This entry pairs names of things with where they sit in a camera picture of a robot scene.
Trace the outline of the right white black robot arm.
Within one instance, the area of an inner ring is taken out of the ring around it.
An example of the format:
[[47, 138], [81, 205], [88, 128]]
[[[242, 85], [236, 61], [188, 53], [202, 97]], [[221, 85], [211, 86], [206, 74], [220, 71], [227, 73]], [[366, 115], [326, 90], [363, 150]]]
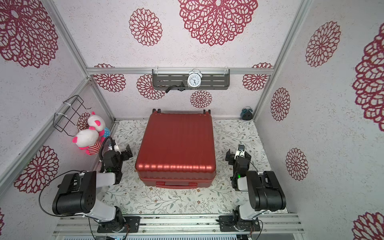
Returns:
[[251, 158], [243, 145], [234, 154], [231, 151], [226, 153], [225, 161], [233, 167], [233, 176], [230, 177], [232, 188], [238, 192], [247, 192], [249, 201], [237, 206], [231, 216], [219, 217], [222, 232], [261, 231], [261, 214], [286, 208], [286, 197], [275, 173], [249, 170]]

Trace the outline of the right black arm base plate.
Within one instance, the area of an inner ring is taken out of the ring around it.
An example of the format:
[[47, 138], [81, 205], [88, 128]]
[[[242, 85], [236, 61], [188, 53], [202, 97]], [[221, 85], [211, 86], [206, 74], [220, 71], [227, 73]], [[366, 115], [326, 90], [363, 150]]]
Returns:
[[221, 232], [259, 232], [261, 225], [256, 220], [242, 220], [232, 215], [221, 215], [217, 220]]

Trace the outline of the red hard-shell suitcase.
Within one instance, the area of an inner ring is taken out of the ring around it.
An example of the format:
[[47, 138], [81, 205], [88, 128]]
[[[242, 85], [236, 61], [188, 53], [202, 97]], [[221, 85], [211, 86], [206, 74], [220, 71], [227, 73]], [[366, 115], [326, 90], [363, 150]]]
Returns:
[[211, 112], [171, 114], [154, 109], [135, 169], [147, 187], [181, 190], [210, 187], [216, 176]]

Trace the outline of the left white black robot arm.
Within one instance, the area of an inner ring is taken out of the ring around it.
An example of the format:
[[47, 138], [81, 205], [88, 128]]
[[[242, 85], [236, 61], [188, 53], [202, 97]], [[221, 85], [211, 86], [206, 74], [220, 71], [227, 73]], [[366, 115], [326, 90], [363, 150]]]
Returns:
[[52, 210], [65, 217], [82, 215], [99, 224], [99, 233], [118, 233], [128, 229], [119, 207], [107, 205], [97, 199], [97, 189], [118, 185], [122, 179], [123, 162], [133, 157], [129, 145], [120, 151], [114, 148], [102, 154], [104, 173], [96, 171], [64, 176], [54, 198]]

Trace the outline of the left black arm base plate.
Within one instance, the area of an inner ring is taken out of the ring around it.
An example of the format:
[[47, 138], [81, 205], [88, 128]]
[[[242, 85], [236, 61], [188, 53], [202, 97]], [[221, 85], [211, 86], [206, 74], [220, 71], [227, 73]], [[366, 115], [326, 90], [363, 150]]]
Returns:
[[137, 233], [140, 226], [140, 217], [115, 217], [109, 222], [99, 224], [97, 233]]

